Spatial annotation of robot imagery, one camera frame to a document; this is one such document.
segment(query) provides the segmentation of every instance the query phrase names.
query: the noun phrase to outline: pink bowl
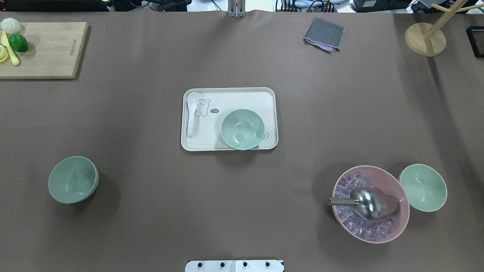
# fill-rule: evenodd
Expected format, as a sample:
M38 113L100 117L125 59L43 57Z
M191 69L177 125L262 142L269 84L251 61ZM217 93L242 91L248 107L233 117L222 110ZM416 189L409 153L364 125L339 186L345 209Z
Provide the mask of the pink bowl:
M359 240L368 242L368 243L386 243L390 242L393 239L397 238L402 232L405 230L405 227L407 227L408 219L410 217L410 205L408 203L407 195L405 195L405 191L403 190L402 186L400 186L400 183L398 180L392 176L390 173L387 171L375 167L375 166L356 166L339 177L339 179L336 181L336 184L333 189L333 194L332 197L334 197L334 192L336 190L336 185L338 184L338 181L344 176L344 174L349 173L349 174L354 174L356 172L361 172L363 175L367 176L373 185L375 185L375 189L377 191L386 193L388 195L394 196L395 198L398 199L398 202L400 204L400 209L396 214L396 220L393 223L393 231L388 234L387 237L385 238L380 238L379 240L376 241L370 241L370 240L365 240L362 239L352 232L350 232L346 226L341 222L339 219L336 210L333 206L333 213L336 219L338 220L338 223L352 236L358 238Z

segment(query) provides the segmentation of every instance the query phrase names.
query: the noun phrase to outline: wooden cutting board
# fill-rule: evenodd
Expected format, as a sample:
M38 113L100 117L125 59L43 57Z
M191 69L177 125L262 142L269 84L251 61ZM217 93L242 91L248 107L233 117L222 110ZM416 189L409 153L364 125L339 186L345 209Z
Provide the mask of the wooden cutting board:
M0 63L0 79L75 78L88 30L86 22L21 23L29 44L20 64Z

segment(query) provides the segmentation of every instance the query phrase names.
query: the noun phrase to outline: folded cloth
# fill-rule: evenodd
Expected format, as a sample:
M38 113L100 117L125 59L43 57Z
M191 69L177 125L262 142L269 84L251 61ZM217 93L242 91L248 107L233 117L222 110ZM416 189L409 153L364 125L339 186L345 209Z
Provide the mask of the folded cloth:
M343 26L321 18L314 18L313 23L304 36L304 40L325 51L334 53L336 49L341 50L340 45L345 29Z

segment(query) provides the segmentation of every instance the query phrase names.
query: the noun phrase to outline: round wooden base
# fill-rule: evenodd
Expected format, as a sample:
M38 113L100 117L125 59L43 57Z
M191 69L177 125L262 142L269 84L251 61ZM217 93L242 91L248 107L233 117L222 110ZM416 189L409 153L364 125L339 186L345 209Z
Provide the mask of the round wooden base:
M431 24L417 23L405 31L405 42L415 53L435 57L444 51L446 40L444 33L438 30L430 39L424 39L424 34L432 27Z

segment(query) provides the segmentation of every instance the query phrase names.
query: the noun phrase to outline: mint green bowl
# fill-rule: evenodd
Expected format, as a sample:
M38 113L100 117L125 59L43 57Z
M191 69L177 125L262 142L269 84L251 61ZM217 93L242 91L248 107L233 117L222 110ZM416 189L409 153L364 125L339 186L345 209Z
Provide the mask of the mint green bowl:
M262 141L266 128L257 113L238 109L225 117L221 131L228 145L238 150L249 150Z
M408 202L414 209L435 212L447 200L447 186L442 176L432 167L414 164L405 168L398 177Z
M88 158L69 157L58 163L49 176L50 195L60 203L85 200L99 183L99 172Z

